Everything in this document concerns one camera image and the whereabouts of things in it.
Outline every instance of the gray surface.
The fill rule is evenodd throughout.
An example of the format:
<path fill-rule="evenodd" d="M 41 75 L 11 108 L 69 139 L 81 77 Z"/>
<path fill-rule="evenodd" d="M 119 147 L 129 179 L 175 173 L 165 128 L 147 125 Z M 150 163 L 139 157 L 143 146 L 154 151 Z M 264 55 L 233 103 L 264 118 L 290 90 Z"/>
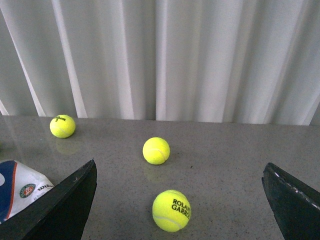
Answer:
<path fill-rule="evenodd" d="M 268 162 L 319 188 L 320 127 L 75 119 L 76 132 L 54 137 L 48 117 L 0 117 L 0 160 L 14 159 L 58 184 L 94 158 L 97 190 L 84 240 L 281 240 L 261 177 Z M 144 142 L 163 137 L 171 155 L 147 163 Z M 152 203 L 162 191 L 184 193 L 189 224 L 156 226 Z"/>

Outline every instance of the yellow tennis ball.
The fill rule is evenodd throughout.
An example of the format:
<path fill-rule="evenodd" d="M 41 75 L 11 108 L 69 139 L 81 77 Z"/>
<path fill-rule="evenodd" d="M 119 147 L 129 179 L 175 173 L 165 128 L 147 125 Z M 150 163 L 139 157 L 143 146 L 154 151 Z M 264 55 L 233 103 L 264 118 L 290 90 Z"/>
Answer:
<path fill-rule="evenodd" d="M 166 140 L 160 137 L 152 137 L 143 145 L 142 153 L 148 163 L 160 165 L 169 158 L 170 147 Z"/>
<path fill-rule="evenodd" d="M 152 205 L 155 223 L 167 232 L 183 229 L 191 217 L 191 206 L 185 195 L 177 190 L 160 193 Z"/>
<path fill-rule="evenodd" d="M 51 133 L 61 139 L 70 137 L 75 129 L 76 123 L 68 115 L 58 115 L 50 122 Z"/>

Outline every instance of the roland garros emblem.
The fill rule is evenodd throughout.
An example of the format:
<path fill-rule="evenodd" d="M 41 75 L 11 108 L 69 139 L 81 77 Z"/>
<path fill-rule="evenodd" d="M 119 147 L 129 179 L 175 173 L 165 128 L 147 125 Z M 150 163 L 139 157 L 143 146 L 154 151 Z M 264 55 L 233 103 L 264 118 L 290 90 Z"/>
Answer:
<path fill-rule="evenodd" d="M 35 188 L 36 188 L 36 185 L 32 184 L 32 183 L 25 185 L 20 190 L 20 198 L 25 199 L 25 198 L 29 197 L 33 193 Z"/>

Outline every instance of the white plastic bag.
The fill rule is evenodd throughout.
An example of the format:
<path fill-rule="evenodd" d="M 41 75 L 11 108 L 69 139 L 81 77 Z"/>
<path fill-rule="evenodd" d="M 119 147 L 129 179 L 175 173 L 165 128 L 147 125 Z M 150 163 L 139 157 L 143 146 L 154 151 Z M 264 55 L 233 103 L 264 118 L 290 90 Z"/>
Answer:
<path fill-rule="evenodd" d="M 0 161 L 0 224 L 53 187 L 45 175 L 18 161 Z"/>

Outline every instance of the curtain fold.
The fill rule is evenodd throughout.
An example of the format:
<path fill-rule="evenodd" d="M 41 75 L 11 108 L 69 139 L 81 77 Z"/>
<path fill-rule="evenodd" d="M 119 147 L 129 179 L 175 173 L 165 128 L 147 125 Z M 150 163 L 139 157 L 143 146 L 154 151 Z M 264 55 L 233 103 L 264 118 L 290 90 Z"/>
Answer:
<path fill-rule="evenodd" d="M 318 0 L 0 0 L 0 56 L 2 115 L 320 124 Z"/>

